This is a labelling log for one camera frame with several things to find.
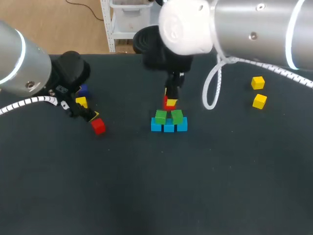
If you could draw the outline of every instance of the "blue cube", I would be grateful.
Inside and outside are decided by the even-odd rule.
[[[166,119],[166,123],[164,125],[164,132],[174,132],[175,126],[173,124],[173,120],[171,118]]]
[[[184,117],[182,120],[182,124],[177,125],[177,131],[187,131],[187,130],[188,130],[187,117]]]
[[[151,118],[151,131],[154,132],[161,132],[162,131],[162,125],[156,123],[156,118]]]
[[[86,84],[81,85],[80,88],[81,89],[77,92],[77,97],[90,97],[88,86]]]

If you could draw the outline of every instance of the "screw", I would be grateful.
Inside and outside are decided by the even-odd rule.
[[[49,90],[48,93],[50,96],[55,96],[55,92],[53,90]]]
[[[257,40],[258,39],[258,35],[256,32],[252,32],[249,36],[250,40]]]
[[[265,4],[264,3],[260,3],[259,5],[257,5],[256,10],[257,11],[262,11],[265,9]]]
[[[35,82],[31,81],[31,82],[27,82],[25,86],[26,88],[31,89],[34,85],[35,85]]]

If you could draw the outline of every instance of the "black mat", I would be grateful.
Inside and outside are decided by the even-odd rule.
[[[43,103],[0,117],[1,235],[313,232],[311,89],[230,65],[207,111],[201,91],[215,60],[198,57],[179,102],[188,132],[151,133],[165,73],[144,70],[137,55],[85,59],[105,136]],[[259,92],[249,85],[257,75]],[[268,96],[264,110],[251,107],[257,93]],[[17,100],[0,93],[1,106]]]

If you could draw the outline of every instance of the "metal shelf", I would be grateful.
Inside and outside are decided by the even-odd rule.
[[[104,19],[104,26],[107,33],[108,45],[110,52],[115,52],[114,39],[133,39],[136,32],[121,32],[115,20],[115,14],[113,14],[112,20],[110,17],[110,4],[109,0],[101,0],[102,14]],[[158,16],[161,6],[154,2],[151,7],[151,17],[149,25],[158,24]]]

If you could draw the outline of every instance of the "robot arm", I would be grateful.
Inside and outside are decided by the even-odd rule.
[[[0,51],[0,88],[21,97],[32,96],[0,109],[0,115],[46,101],[61,105],[71,117],[92,121],[98,116],[75,102],[75,93],[90,74],[89,64],[77,52],[68,51],[51,61],[42,49],[3,21],[0,21]]]
[[[176,54],[209,53],[313,70],[313,1],[169,0],[159,29]]]

